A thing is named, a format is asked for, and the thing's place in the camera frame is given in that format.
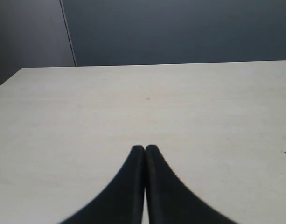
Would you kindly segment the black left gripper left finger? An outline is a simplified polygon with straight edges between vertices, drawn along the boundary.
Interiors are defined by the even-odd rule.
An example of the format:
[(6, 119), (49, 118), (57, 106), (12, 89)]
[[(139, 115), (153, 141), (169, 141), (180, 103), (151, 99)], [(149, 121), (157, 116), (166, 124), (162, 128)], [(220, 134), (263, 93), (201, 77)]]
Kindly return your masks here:
[(111, 182), (63, 224), (140, 224), (145, 193), (145, 150), (132, 147)]

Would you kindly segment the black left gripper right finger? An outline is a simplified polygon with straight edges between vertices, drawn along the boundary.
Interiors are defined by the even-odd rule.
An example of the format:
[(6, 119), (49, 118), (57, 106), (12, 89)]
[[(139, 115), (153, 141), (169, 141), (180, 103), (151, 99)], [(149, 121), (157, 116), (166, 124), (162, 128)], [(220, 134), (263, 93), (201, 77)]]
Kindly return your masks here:
[(234, 224), (191, 192), (156, 145), (145, 150), (146, 196), (151, 224)]

